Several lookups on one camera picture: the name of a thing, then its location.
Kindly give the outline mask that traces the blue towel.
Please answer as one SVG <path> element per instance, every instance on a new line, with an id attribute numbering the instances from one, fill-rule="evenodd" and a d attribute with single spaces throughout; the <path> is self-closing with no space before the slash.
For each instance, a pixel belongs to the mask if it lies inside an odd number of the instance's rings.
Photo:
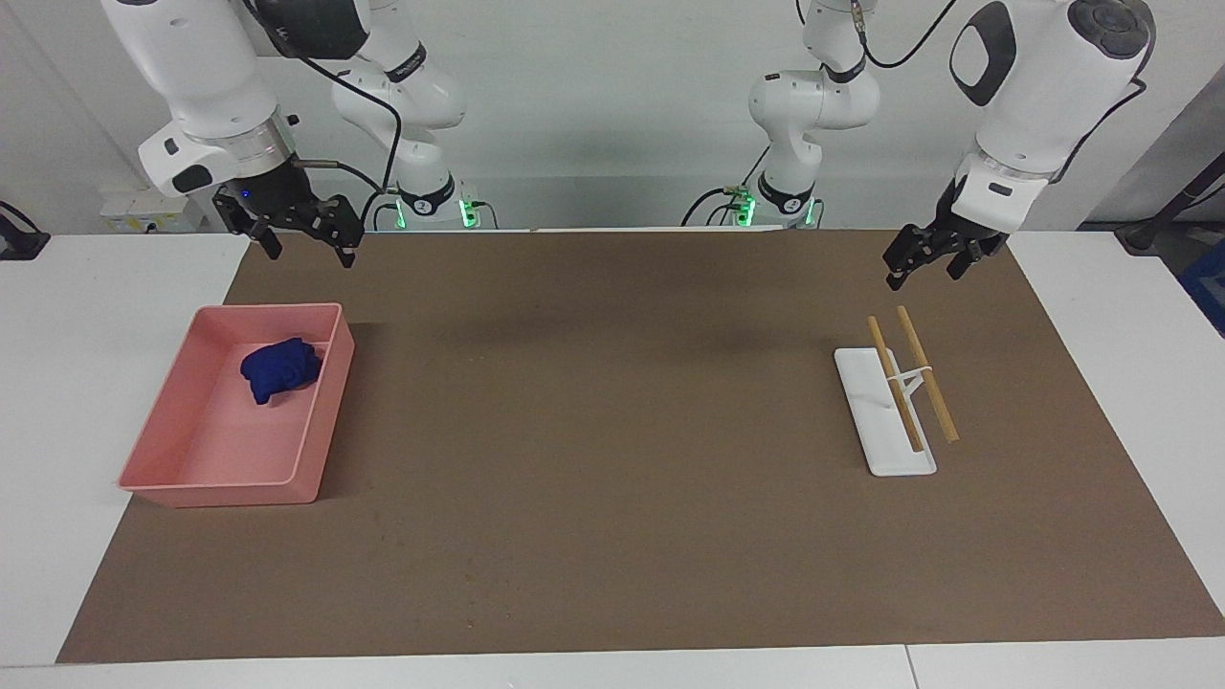
<path id="1" fill-rule="evenodd" d="M 321 370 L 323 358 L 318 349 L 299 337 L 254 349 L 239 367 L 258 406 L 270 403 L 282 392 L 309 387 L 318 380 Z"/>

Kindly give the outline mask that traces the brown table mat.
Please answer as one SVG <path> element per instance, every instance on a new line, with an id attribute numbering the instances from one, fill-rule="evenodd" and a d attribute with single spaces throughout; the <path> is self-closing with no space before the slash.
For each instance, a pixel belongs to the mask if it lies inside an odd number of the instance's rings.
<path id="1" fill-rule="evenodd" d="M 66 663 L 1225 635 L 1011 254 L 884 287 L 882 233 L 399 234 L 249 249 L 229 304 L 338 302 L 318 500 L 127 504 Z M 833 353 L 944 392 L 875 477 Z"/>

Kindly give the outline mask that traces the wooden rack rod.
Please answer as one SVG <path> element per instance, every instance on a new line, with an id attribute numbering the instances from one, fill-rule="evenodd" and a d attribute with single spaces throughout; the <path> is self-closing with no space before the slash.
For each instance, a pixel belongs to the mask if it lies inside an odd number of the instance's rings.
<path id="1" fill-rule="evenodd" d="M 910 413 L 909 397 L 902 387 L 902 371 L 895 367 L 895 362 L 891 357 L 891 349 L 888 345 L 884 345 L 884 337 L 882 330 L 880 330 L 880 320 L 875 315 L 869 315 L 867 318 L 869 332 L 871 335 L 873 349 L 880 358 L 880 367 L 884 374 L 884 384 L 889 387 L 891 397 L 893 400 L 894 407 L 900 416 L 902 428 L 907 435 L 907 443 L 913 451 L 922 450 L 922 436 L 919 435 L 916 423 Z"/>
<path id="2" fill-rule="evenodd" d="M 904 305 L 898 305 L 895 311 L 898 318 L 900 318 L 902 331 L 904 331 L 907 337 L 907 345 L 909 345 L 916 365 L 919 367 L 920 375 L 922 375 L 924 387 L 927 389 L 927 395 L 941 432 L 944 433 L 944 440 L 948 443 L 958 443 L 960 440 L 960 434 L 952 418 L 951 409 L 947 406 L 944 392 L 941 390 L 938 380 L 935 375 L 935 369 L 930 363 L 929 356 L 924 352 L 922 340 L 919 337 L 913 318 L 910 318 L 910 314 L 907 311 Z"/>

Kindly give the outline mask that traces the black table clamp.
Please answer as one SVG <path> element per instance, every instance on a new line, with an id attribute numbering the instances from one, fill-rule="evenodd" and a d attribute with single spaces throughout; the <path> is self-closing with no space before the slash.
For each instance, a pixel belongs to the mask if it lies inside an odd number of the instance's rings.
<path id="1" fill-rule="evenodd" d="M 22 210 L 0 200 L 0 238 L 5 246 L 0 248 L 0 261 L 29 261 L 39 257 L 50 240 L 47 232 Z"/>

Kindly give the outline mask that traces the white power strip box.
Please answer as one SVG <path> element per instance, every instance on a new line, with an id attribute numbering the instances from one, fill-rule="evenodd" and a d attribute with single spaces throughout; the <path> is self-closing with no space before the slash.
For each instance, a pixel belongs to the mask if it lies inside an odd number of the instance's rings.
<path id="1" fill-rule="evenodd" d="M 98 217 L 108 230 L 118 233 L 198 233 L 206 226 L 203 211 L 192 199 L 167 197 L 158 190 L 108 192 Z"/>

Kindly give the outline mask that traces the white rack with wooden rods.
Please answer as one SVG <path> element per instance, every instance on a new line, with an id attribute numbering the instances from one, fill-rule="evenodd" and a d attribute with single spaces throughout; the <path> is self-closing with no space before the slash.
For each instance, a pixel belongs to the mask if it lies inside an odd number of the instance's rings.
<path id="1" fill-rule="evenodd" d="M 913 396 L 922 387 L 919 368 L 902 371 L 902 387 L 909 397 L 910 413 L 922 436 L 922 450 L 913 451 L 907 443 L 880 358 L 871 347 L 844 347 L 833 353 L 835 369 L 846 396 L 858 439 L 862 447 L 869 471 L 875 477 L 919 477 L 937 474 L 937 463 L 929 439 L 924 435 L 922 422 L 913 402 Z"/>

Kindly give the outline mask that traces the black stand leg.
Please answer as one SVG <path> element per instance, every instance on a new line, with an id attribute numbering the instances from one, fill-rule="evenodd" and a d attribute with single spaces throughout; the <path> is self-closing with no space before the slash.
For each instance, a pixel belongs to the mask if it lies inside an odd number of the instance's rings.
<path id="1" fill-rule="evenodd" d="M 1085 221 L 1080 233 L 1106 233 L 1132 256 L 1156 256 L 1158 239 L 1169 230 L 1225 233 L 1225 147 L 1159 210 L 1129 221 Z"/>

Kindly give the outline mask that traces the blue crate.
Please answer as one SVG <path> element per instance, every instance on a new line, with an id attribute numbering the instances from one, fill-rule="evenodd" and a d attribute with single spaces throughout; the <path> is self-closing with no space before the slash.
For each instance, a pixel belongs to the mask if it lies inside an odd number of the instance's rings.
<path id="1" fill-rule="evenodd" d="M 1225 238 L 1177 276 L 1191 300 L 1225 340 Z"/>

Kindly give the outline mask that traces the pink plastic bin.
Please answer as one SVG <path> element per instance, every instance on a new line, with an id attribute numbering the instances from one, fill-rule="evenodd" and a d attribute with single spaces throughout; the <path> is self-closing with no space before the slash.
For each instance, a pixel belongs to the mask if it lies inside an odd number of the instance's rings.
<path id="1" fill-rule="evenodd" d="M 318 379 L 258 405 L 241 363 L 287 340 L 315 349 Z M 169 508 L 314 501 L 354 349 L 337 302 L 200 308 L 127 454 L 119 488 Z"/>

